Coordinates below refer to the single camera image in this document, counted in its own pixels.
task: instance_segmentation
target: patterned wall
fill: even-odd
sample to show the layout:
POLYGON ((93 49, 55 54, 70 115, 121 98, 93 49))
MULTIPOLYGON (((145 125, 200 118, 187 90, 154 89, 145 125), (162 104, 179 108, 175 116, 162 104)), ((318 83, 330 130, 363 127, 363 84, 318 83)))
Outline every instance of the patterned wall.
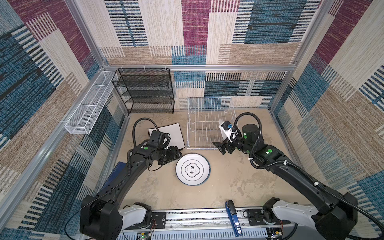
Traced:
POLYGON ((64 0, 0 8, 1 201, 98 66, 64 0))
MULTIPOLYGON (((64 225, 80 209, 85 196, 101 188, 116 144, 123 110, 111 93, 89 135, 66 134, 18 206, 0 239, 67 239, 64 225)), ((67 226, 79 230, 80 215, 67 226)))
MULTIPOLYGON (((384 1, 336 0, 274 114, 318 180, 384 217, 384 1)), ((377 237, 359 214, 353 234, 377 237)))
POLYGON ((232 97, 234 107, 266 108, 286 72, 171 72, 175 108, 187 109, 192 97, 232 97))
MULTIPOLYGON (((110 65, 290 64, 320 0, 79 0, 110 65)), ((280 73, 174 72, 175 108, 187 97, 233 96, 268 107, 280 73)))

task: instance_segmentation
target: black wire shelf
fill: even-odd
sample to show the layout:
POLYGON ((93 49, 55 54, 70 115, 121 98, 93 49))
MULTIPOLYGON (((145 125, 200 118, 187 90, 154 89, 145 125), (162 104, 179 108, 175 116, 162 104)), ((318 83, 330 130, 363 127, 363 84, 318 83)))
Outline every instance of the black wire shelf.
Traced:
POLYGON ((168 68, 119 68, 112 80, 129 113, 173 113, 168 68))

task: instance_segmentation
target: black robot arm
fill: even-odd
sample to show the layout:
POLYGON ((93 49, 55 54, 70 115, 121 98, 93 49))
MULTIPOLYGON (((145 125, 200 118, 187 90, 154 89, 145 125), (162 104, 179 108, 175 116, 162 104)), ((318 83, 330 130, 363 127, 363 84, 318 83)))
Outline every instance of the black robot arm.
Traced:
POLYGON ((232 153, 235 149, 249 154, 251 165, 256 169, 265 169, 284 179, 296 190, 302 193, 317 208, 318 213, 311 216, 316 230, 327 240, 343 240, 346 237, 365 240, 349 235, 358 221, 357 212, 370 218, 378 227, 384 230, 384 225, 371 214, 357 206, 357 199, 350 193, 340 192, 324 185, 314 177, 294 164, 282 151, 272 145, 264 143, 262 126, 259 118, 252 113, 242 113, 234 125, 226 121, 219 126, 227 138, 223 142, 213 144, 224 155, 226 151, 232 153), (237 128, 237 121, 241 116, 251 115, 258 121, 258 126, 247 124, 243 126, 243 134, 237 128))
MULTIPOLYGON (((144 119, 150 120, 139 119, 134 128, 144 119)), ((128 151, 124 169, 111 182, 107 182, 95 197, 88 195, 81 202, 81 233, 96 240, 115 240, 118 237, 123 227, 123 216, 119 212, 121 202, 138 177, 152 165, 153 161, 163 166, 182 156, 177 147, 167 147, 169 141, 169 134, 158 131, 158 128, 152 131, 149 140, 137 146, 134 138, 134 149, 128 151)), ((146 227, 151 221, 151 207, 141 203, 135 205, 147 210, 142 222, 146 227)))

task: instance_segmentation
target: white mesh basket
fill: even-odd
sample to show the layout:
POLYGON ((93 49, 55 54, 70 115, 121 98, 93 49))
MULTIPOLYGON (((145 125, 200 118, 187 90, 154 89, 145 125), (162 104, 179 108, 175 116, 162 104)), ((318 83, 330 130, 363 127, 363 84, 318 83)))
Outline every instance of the white mesh basket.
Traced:
POLYGON ((113 84, 112 78, 116 78, 115 72, 102 72, 87 94, 77 106, 76 110, 65 124, 65 129, 70 134, 90 134, 101 110, 104 107, 113 84))
POLYGON ((187 149, 217 149, 224 139, 219 121, 236 119, 231 98, 188 98, 187 149))

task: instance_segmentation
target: round plate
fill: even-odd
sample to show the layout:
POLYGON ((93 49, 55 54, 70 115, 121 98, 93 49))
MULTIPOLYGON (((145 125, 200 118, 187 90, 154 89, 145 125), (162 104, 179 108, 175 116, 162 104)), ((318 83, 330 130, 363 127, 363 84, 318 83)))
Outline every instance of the round plate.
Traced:
POLYGON ((176 164, 176 175, 181 182, 190 186, 204 183, 211 173, 211 166, 205 157, 196 153, 182 156, 176 164))

